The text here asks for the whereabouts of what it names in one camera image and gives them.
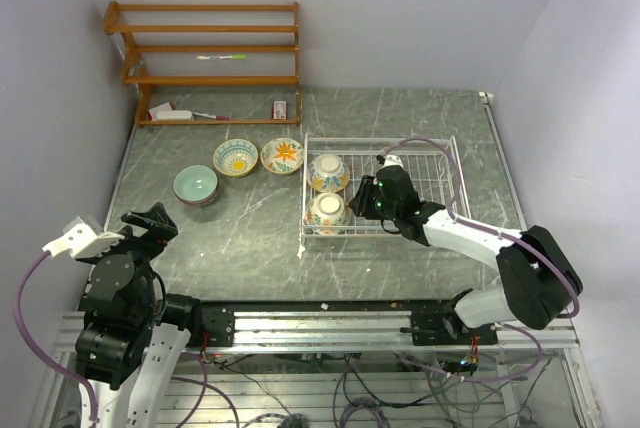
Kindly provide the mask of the orange leaf bird bowl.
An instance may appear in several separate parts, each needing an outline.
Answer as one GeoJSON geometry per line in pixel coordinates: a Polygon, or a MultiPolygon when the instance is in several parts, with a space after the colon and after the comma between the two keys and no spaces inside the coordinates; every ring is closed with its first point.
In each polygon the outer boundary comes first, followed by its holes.
{"type": "Polygon", "coordinates": [[[303,225],[314,234],[339,235],[353,224],[354,215],[337,193],[320,193],[307,205],[303,225]]]}

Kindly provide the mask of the blue yellow patterned bowl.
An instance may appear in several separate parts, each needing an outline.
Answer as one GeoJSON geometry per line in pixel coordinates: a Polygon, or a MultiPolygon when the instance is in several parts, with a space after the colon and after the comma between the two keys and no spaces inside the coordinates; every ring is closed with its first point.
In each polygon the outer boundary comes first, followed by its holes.
{"type": "Polygon", "coordinates": [[[351,179],[350,169],[337,155],[324,153],[314,157],[307,169],[307,183],[321,193],[338,193],[351,179]]]}

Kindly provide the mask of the orange flower bowl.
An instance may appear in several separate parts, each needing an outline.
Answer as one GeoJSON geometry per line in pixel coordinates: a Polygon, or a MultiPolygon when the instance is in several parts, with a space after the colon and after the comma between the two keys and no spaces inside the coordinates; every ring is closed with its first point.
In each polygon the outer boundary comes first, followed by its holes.
{"type": "Polygon", "coordinates": [[[267,142],[260,151],[262,165],[271,173],[290,175],[304,162],[304,147],[291,138],[275,138],[267,142]]]}

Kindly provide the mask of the yellow sun teal bowl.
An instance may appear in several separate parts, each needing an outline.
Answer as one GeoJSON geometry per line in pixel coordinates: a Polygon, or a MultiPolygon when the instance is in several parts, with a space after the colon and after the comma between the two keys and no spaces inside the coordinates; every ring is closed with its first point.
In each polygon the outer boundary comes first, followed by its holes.
{"type": "Polygon", "coordinates": [[[248,175],[259,160],[257,147],[245,139],[229,139],[221,143],[214,151],[214,168],[228,177],[248,175]]]}

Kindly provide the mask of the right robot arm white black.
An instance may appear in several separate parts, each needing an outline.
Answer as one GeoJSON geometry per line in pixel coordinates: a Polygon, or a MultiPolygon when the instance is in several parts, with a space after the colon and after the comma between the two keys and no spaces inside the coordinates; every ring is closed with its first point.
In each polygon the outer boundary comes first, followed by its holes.
{"type": "Polygon", "coordinates": [[[540,226],[501,229],[424,201],[408,173],[385,166],[360,182],[349,207],[358,217],[391,222],[405,239],[476,260],[499,274],[500,285],[461,293],[440,321],[442,335],[459,344],[476,328],[517,320],[542,330],[578,314],[582,282],[551,233],[540,226]]]}

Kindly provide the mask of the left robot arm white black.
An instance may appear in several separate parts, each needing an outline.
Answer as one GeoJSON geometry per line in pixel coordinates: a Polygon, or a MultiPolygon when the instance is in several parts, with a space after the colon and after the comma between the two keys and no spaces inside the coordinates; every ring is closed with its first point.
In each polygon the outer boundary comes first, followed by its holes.
{"type": "Polygon", "coordinates": [[[203,335],[199,300],[166,291],[152,260],[177,236],[162,203],[125,213],[117,232],[74,226],[71,257],[92,265],[75,342],[84,427],[152,427],[172,372],[203,335]]]}

